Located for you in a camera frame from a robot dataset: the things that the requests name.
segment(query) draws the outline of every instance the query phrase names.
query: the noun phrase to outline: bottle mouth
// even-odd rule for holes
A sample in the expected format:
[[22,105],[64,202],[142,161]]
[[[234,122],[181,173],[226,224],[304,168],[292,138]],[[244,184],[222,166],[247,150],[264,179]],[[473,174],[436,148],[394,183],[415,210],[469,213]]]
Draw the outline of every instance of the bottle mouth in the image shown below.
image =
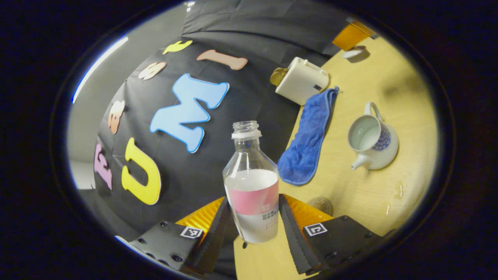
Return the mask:
[[257,121],[237,122],[233,127],[232,139],[261,137],[261,131],[257,129],[259,127]]

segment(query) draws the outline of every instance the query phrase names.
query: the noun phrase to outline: letter m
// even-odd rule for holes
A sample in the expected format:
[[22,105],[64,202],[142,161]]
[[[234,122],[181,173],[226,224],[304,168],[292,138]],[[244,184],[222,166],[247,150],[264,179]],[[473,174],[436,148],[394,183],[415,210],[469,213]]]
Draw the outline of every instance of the letter m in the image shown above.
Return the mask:
[[214,109],[227,94],[228,83],[214,84],[183,74],[173,85],[173,93],[180,101],[179,105],[169,106],[157,110],[150,122],[150,132],[164,131],[187,145],[187,151],[195,153],[199,148],[204,129],[196,127],[190,129],[182,124],[204,123],[211,118],[197,103],[201,100],[209,109]]

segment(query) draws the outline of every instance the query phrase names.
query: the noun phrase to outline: teapot spout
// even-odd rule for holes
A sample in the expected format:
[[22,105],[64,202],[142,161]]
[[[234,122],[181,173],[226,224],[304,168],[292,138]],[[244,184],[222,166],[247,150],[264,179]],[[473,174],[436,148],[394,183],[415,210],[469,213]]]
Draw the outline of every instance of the teapot spout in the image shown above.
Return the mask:
[[364,155],[364,154],[359,154],[358,157],[356,158],[356,161],[351,164],[351,169],[356,170],[356,168],[362,166],[369,160],[369,157]]

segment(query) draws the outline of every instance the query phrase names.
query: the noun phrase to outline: blue towel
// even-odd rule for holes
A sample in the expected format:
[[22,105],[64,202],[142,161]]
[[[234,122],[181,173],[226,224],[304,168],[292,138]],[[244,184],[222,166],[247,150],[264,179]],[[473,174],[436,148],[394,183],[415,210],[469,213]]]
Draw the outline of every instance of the blue towel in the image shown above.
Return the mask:
[[325,127],[338,91],[338,87],[328,89],[310,97],[304,104],[296,137],[278,160],[282,181],[300,186],[315,175]]

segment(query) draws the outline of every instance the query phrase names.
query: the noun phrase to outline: foam letter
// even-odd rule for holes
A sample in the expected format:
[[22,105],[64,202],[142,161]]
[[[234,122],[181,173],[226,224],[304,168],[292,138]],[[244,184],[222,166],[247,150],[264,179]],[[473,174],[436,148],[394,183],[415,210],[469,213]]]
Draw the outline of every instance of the foam letter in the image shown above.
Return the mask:
[[129,190],[140,201],[148,205],[154,205],[159,200],[159,193],[161,192],[161,177],[159,169],[154,160],[135,146],[135,139],[131,137],[126,145],[124,158],[129,161],[132,159],[136,164],[147,172],[148,182],[144,186],[135,180],[129,173],[128,167],[123,166],[121,172],[121,184],[123,189]]
[[171,44],[169,46],[166,47],[166,49],[163,51],[162,54],[166,54],[167,52],[173,52],[173,51],[179,51],[179,50],[182,50],[188,46],[190,46],[190,44],[192,44],[192,40],[188,40],[186,41],[185,43],[183,44],[180,44],[182,41],[178,41],[174,44]]
[[107,126],[111,128],[111,132],[116,134],[118,127],[120,125],[121,115],[125,110],[125,101],[116,101],[113,103],[111,110],[109,111],[109,118],[107,120]]
[[197,57],[197,60],[204,60],[204,59],[223,63],[225,65],[230,66],[230,68],[232,70],[240,70],[248,62],[247,58],[244,58],[244,57],[234,57],[234,56],[231,56],[231,55],[227,55],[227,54],[216,52],[216,50],[207,50],[207,51],[201,53]]
[[164,131],[184,142],[187,151],[195,153],[204,137],[204,129],[190,129],[181,124],[207,122],[211,117],[195,99],[204,101],[209,109],[214,109],[221,103],[229,87],[225,82],[214,84],[183,74],[173,85],[173,92],[180,104],[157,110],[150,122],[150,132]]
[[166,66],[166,62],[154,62],[147,66],[145,69],[140,72],[138,75],[139,79],[148,80],[154,77],[157,73],[159,73]]
[[97,143],[97,147],[95,147],[94,171],[97,172],[100,177],[102,177],[102,179],[104,179],[104,181],[107,183],[107,187],[112,190],[113,174],[111,173],[110,169],[105,168],[107,167],[107,160],[104,155],[101,154],[101,151],[102,146]]

